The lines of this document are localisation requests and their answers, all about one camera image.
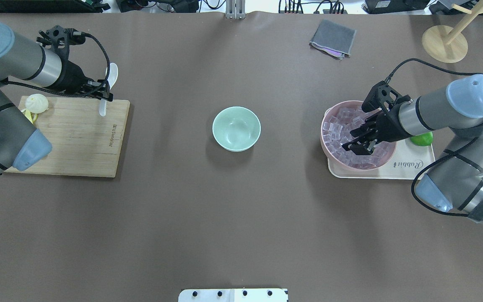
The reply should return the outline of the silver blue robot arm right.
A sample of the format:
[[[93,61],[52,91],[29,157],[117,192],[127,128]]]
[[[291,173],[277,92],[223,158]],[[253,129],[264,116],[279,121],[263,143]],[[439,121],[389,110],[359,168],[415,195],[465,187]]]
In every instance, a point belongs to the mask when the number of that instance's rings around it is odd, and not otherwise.
[[[450,129],[454,137],[414,179],[411,193],[432,212],[483,223],[483,74],[468,74],[418,98],[380,82],[361,108],[372,115],[343,145],[357,155],[372,155],[379,143]]]

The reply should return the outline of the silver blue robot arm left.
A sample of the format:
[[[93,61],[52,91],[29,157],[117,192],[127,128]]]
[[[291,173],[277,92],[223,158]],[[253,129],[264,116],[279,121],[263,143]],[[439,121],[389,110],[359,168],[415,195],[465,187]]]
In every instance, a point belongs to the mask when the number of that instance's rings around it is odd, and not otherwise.
[[[84,44],[86,39],[96,42],[105,57],[107,67],[101,80],[92,80],[69,59],[70,47]],[[104,111],[106,103],[113,100],[111,67],[105,48],[90,33],[57,25],[40,31],[33,41],[0,22],[0,176],[11,167],[25,171],[52,151],[46,136],[2,92],[4,86],[96,98]]]

